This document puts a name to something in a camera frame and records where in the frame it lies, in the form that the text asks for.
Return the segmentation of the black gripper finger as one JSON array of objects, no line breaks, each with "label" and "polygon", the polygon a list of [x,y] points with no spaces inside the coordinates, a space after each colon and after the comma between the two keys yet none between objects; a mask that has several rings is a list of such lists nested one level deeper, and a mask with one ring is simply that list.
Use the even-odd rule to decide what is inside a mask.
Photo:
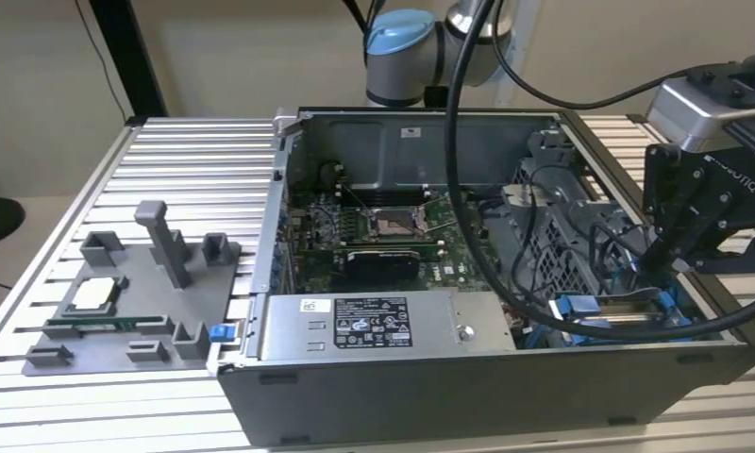
[{"label": "black gripper finger", "polygon": [[644,209],[652,216],[656,238],[640,257],[645,277],[668,277],[681,260],[692,268],[709,262],[732,235],[732,192],[706,188],[646,188]]},{"label": "black gripper finger", "polygon": [[656,223],[676,223],[689,198],[689,175],[684,151],[670,144],[653,144],[645,155],[642,207]]}]

